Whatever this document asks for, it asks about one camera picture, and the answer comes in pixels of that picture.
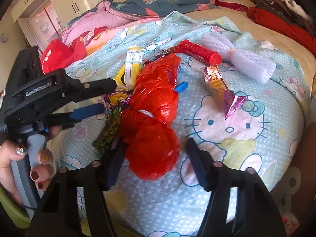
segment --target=blue object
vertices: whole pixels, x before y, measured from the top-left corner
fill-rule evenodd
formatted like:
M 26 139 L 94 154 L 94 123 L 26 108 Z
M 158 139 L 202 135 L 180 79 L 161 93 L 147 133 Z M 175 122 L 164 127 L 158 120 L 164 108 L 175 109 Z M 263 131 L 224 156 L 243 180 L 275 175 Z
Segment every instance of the blue object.
M 74 110 L 74 112 L 70 114 L 70 117 L 72 119 L 81 120 L 101 113 L 104 113 L 104 105 L 102 103 L 96 103 Z
M 182 93 L 184 90 L 188 88 L 188 86 L 188 82 L 182 82 L 181 84 L 175 87 L 175 91 L 177 91 L 178 93 Z

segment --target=beige bed sheet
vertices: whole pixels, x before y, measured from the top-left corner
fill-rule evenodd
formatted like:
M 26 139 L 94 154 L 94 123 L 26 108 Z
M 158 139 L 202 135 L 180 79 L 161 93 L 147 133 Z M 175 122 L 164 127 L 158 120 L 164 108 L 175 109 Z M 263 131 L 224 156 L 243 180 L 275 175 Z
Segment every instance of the beige bed sheet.
M 228 8 L 194 11 L 186 15 L 194 20 L 211 20 L 227 16 L 241 31 L 250 31 L 252 36 L 257 40 L 268 40 L 276 48 L 291 55 L 300 63 L 305 74 L 306 84 L 309 86 L 310 91 L 312 90 L 313 77 L 316 73 L 315 57 L 310 51 L 293 39 L 253 23 L 244 12 Z

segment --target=polka dot fabric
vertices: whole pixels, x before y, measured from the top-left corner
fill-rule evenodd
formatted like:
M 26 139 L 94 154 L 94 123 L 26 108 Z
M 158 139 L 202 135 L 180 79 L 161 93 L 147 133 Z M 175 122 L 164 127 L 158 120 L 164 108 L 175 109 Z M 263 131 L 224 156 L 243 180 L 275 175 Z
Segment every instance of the polka dot fabric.
M 128 169 L 124 161 L 116 185 L 105 194 L 112 219 L 145 236 L 192 236 L 202 222 L 210 193 L 198 185 L 185 151 L 187 138 L 193 137 L 200 149 L 227 166 L 256 169 L 271 190 L 290 164 L 301 138 L 304 118 L 308 117 L 309 89 L 298 62 L 272 45 L 264 46 L 249 32 L 240 32 L 227 18 L 192 20 L 172 12 L 161 21 L 143 23 L 132 30 L 122 30 L 100 50 L 66 68 L 69 76 L 82 82 L 114 77 L 124 64 L 128 47 L 138 46 L 149 59 L 157 52 L 175 46 L 184 39 L 201 43 L 204 33 L 219 32 L 236 48 L 253 51 L 276 63 L 276 70 L 265 85 L 258 84 L 230 64 L 219 65 L 222 76 L 236 95 L 247 101 L 224 120 L 205 83 L 202 63 L 177 54 L 181 68 L 177 83 L 188 82 L 180 94 L 177 118 L 172 128 L 181 142 L 181 154 L 172 171 L 156 181 L 143 181 Z M 94 98 L 70 103 L 61 112 L 98 102 Z M 83 120 L 63 131 L 50 143 L 58 157 L 58 166 L 81 168 L 98 159 L 91 146 L 105 122 L 105 115 Z M 232 188 L 228 219 L 235 214 L 237 190 Z M 78 189 L 81 218 L 85 218 L 82 189 Z

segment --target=red plastic bag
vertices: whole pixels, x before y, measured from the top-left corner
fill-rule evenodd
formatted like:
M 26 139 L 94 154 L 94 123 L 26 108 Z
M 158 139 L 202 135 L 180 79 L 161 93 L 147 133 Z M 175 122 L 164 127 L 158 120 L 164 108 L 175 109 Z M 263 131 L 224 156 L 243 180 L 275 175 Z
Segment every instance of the red plastic bag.
M 174 87 L 180 62 L 169 54 L 146 65 L 137 76 L 130 109 L 122 113 L 118 134 L 130 144 L 126 151 L 130 169 L 144 180 L 163 176 L 179 157 L 179 140 L 169 127 L 177 115 L 179 94 Z

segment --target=white zip tie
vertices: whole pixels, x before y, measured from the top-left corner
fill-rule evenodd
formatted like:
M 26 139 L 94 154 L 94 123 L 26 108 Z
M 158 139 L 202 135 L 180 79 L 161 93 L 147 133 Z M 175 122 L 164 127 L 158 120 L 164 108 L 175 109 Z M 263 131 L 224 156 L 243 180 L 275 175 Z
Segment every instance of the white zip tie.
M 152 119 L 154 118 L 154 114 L 150 113 L 147 110 L 138 110 L 138 112 L 143 113 L 144 115 L 146 115 L 146 116 L 148 116 L 148 117 L 150 117 Z

